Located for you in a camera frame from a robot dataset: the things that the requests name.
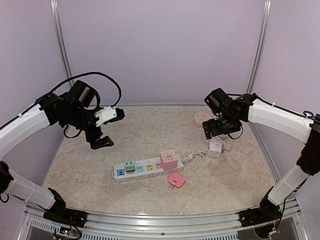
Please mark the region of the pink plug adapter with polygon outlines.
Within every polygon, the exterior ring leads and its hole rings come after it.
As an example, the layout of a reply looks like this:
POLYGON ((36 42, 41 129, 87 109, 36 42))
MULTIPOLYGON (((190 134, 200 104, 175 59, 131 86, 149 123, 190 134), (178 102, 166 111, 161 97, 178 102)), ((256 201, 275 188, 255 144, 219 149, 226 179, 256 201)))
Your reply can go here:
POLYGON ((178 172, 174 172, 168 177, 167 181, 170 184, 169 187, 171 189, 173 189, 173 188, 179 189, 185 184, 186 177, 178 172))

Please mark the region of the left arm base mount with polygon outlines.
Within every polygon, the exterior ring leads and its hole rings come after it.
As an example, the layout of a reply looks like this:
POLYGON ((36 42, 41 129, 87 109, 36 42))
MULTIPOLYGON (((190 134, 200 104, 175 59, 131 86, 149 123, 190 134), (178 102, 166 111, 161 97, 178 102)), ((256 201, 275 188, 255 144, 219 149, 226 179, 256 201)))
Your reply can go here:
POLYGON ((85 211, 66 208, 60 213, 46 211, 43 218, 52 222, 83 228, 87 221, 88 213, 85 211))

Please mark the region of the white multicolour power strip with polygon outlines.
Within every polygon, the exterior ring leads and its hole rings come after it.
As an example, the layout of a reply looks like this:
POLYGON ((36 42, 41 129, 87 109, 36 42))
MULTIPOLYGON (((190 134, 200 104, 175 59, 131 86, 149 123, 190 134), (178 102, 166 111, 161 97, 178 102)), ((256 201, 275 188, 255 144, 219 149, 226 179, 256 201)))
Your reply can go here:
POLYGON ((165 174, 171 174, 173 172, 182 171, 184 169, 184 164, 178 154, 177 156, 177 168, 172 170, 163 170, 161 165, 161 158, 149 158, 145 160, 137 160, 135 163, 135 172, 126 173, 124 168, 124 163, 117 163, 113 165, 112 176, 116 182, 131 181, 143 178, 151 178, 165 174))

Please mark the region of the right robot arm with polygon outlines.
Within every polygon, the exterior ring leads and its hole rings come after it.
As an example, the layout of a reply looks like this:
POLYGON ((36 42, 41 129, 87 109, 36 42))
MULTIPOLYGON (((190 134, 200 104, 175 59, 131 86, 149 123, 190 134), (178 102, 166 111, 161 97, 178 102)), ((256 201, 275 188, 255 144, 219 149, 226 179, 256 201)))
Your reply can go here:
POLYGON ((279 205, 310 177, 320 171, 320 116, 305 110, 298 113, 263 100, 257 94, 227 94, 221 88, 204 99, 216 116, 203 122, 205 137, 241 133, 243 123, 252 123, 277 130, 304 144, 296 164, 261 200, 256 218, 266 222, 279 205))

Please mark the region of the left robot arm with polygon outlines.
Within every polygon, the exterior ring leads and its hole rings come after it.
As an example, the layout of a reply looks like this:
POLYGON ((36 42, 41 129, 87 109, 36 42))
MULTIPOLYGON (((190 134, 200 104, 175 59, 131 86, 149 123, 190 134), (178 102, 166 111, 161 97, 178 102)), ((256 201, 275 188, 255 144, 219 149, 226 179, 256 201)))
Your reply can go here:
MULTIPOLYGON (((98 92, 83 81, 76 81, 68 92, 56 95, 51 92, 36 100, 23 113, 0 130, 0 156, 5 157, 24 140, 59 123, 61 127, 73 126, 85 133, 91 149, 97 150, 114 145, 108 137, 103 137, 101 125, 116 121, 122 111, 114 106, 96 105, 89 109, 93 99, 100 102, 98 92)), ((15 173, 4 162, 0 162, 0 192, 31 202, 47 210, 63 223, 70 218, 70 211, 62 197, 53 189, 45 189, 15 173)))

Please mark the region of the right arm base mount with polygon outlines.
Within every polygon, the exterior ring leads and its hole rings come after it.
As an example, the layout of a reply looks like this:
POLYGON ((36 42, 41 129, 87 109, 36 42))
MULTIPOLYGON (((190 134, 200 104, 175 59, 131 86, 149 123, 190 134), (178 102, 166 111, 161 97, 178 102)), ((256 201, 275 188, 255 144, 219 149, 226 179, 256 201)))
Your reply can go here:
POLYGON ((275 210, 274 212, 269 212, 268 210, 263 210, 262 208, 248 208, 242 210, 238 213, 241 226, 249 227, 253 225, 259 225, 267 222, 271 222, 276 219, 281 218, 281 211, 275 210))

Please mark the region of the white cube socket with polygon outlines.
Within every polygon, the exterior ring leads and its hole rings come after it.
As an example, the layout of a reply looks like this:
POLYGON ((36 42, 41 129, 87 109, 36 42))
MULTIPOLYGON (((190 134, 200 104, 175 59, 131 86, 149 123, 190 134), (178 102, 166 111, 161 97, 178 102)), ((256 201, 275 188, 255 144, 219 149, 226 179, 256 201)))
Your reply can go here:
POLYGON ((217 138, 212 138, 209 142, 207 156, 209 158, 219 158, 223 151, 222 143, 217 138))

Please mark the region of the green plug adapter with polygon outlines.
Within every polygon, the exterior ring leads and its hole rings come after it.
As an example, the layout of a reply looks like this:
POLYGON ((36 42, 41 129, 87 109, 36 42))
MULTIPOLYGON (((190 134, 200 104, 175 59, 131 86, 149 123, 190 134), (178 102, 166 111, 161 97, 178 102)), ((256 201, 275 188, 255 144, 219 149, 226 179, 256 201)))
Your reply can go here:
POLYGON ((127 174, 132 174, 136 171, 136 166, 134 161, 126 161, 124 163, 124 170, 127 174))

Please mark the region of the pink cube socket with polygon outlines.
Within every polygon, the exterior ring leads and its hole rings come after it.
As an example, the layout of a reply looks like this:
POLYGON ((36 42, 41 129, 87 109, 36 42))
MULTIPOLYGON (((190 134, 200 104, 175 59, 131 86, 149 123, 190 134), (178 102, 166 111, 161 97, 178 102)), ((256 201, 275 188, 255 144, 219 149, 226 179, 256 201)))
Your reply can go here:
POLYGON ((162 151, 160 153, 160 162, 165 171, 173 170, 178 166, 178 158, 173 149, 162 151))

